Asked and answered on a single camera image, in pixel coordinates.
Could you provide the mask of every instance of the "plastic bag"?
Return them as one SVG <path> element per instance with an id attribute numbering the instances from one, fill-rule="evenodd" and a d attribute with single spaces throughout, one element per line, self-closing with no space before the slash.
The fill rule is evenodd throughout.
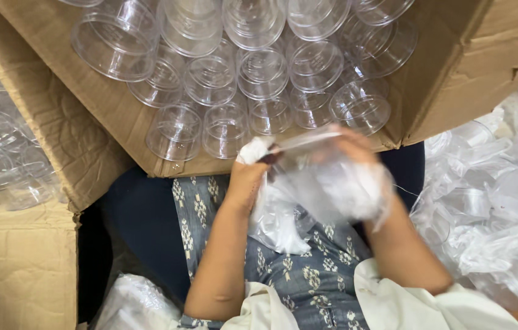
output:
<path id="1" fill-rule="evenodd" d="M 326 225 L 372 221 L 382 225 L 389 212 L 393 178 L 380 164 L 356 164 L 332 143 L 340 133 L 325 127 L 283 141 L 267 151 L 277 161 L 263 177 L 251 214 L 249 236 L 279 253 L 309 251 L 307 232 Z M 246 163 L 262 156 L 245 150 Z"/>
<path id="2" fill-rule="evenodd" d="M 159 330 L 182 317 L 161 290 L 142 276 L 121 274 L 110 289 L 94 330 Z"/>

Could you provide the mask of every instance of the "white plastic bag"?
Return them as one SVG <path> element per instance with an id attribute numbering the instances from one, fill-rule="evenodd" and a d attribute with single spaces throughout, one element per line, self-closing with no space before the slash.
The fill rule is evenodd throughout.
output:
<path id="1" fill-rule="evenodd" d="M 104 301 L 94 330 L 164 330 L 181 317 L 180 310 L 151 281 L 121 274 Z"/>

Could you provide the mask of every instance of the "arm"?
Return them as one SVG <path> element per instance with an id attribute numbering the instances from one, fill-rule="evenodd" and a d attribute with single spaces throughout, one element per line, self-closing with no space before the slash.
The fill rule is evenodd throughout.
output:
<path id="1" fill-rule="evenodd" d="M 336 138 L 336 145 L 353 161 L 379 162 L 367 138 L 349 129 L 340 130 L 343 135 Z M 452 277 L 418 236 L 399 196 L 394 194 L 390 202 L 390 215 L 378 231 L 373 232 L 371 222 L 365 223 L 379 274 L 402 287 L 424 288 L 432 295 L 446 291 Z"/>
<path id="2" fill-rule="evenodd" d="M 184 313 L 226 321 L 238 316 L 245 298 L 244 264 L 248 217 L 268 165 L 235 162 L 204 256 L 189 288 Z"/>

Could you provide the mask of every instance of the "person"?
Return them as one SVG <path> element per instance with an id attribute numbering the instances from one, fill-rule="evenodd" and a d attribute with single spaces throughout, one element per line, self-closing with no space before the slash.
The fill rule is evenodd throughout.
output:
<path id="1" fill-rule="evenodd" d="M 380 162 L 367 138 L 335 129 L 342 135 L 334 143 L 352 161 Z M 130 212 L 155 218 L 160 200 L 148 206 L 151 194 L 126 197 L 126 185 L 111 187 L 106 212 L 112 222 L 184 301 L 176 329 L 518 329 L 499 305 L 453 284 L 398 194 L 380 229 L 373 232 L 371 222 L 364 222 L 367 242 L 348 223 L 314 225 L 307 242 L 311 251 L 302 255 L 279 254 L 248 237 L 249 214 L 269 166 L 235 162 L 230 180 L 175 179 L 175 212 L 166 207 L 157 221 L 145 221 L 149 225 L 140 224 L 138 214 L 116 211 L 130 205 Z M 176 228 L 179 242 L 176 234 L 168 236 Z M 162 240 L 155 248 L 142 244 L 155 235 Z"/>

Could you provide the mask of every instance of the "white cloth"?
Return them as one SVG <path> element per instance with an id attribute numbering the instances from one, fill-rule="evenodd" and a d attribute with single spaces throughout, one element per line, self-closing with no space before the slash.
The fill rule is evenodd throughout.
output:
<path id="1" fill-rule="evenodd" d="M 374 259 L 355 268 L 355 292 L 370 330 L 518 330 L 503 307 L 460 284 L 432 296 L 380 279 Z"/>
<path id="2" fill-rule="evenodd" d="M 402 288 L 379 278 L 374 259 L 355 268 L 355 292 L 370 330 L 518 330 L 511 314 L 479 292 L 459 284 L 437 296 Z M 226 321 L 222 330 L 299 330 L 275 289 L 247 282 L 245 297 L 240 316 Z M 177 309 L 149 280 L 124 275 L 106 298 L 96 329 L 178 330 L 178 321 Z"/>
<path id="3" fill-rule="evenodd" d="M 518 330 L 510 313 L 479 292 L 459 284 L 437 296 L 402 288 L 379 278 L 374 259 L 355 268 L 355 291 L 370 330 Z M 246 297 L 241 315 L 226 321 L 222 330 L 298 329 L 273 288 L 249 282 Z"/>

